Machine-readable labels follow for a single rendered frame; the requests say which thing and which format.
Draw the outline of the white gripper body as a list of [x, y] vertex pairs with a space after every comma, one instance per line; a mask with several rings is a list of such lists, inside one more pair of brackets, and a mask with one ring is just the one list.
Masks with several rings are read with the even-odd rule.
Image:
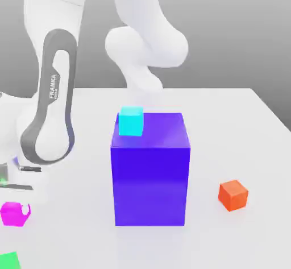
[[5, 202], [44, 204], [48, 201], [48, 186], [48, 179], [16, 184], [0, 178], [0, 204]]

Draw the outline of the small magenta cube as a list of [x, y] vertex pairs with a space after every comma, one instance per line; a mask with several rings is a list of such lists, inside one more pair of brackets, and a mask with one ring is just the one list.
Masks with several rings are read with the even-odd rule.
[[26, 205], [27, 212], [23, 213], [23, 205], [19, 202], [5, 202], [0, 208], [0, 217], [5, 226], [23, 227], [31, 214], [30, 205]]

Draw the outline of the small green cube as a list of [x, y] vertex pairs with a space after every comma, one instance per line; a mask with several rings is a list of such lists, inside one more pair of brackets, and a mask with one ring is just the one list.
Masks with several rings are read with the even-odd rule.
[[21, 269], [16, 251], [0, 255], [0, 269]]

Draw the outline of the small cyan cube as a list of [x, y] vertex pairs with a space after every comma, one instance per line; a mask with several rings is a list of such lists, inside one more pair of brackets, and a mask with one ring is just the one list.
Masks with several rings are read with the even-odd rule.
[[142, 136], [144, 112], [142, 107], [123, 106], [119, 112], [119, 135]]

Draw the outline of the small orange cube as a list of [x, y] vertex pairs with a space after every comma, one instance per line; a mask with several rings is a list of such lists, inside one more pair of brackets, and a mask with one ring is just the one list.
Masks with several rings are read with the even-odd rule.
[[218, 200], [229, 211], [243, 208], [247, 204], [248, 190], [237, 180], [220, 184]]

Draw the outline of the large blue box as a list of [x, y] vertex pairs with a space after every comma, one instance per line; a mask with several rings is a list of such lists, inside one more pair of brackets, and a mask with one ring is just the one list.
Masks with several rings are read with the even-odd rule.
[[142, 136], [111, 140], [117, 226], [183, 226], [190, 142], [181, 113], [145, 113]]

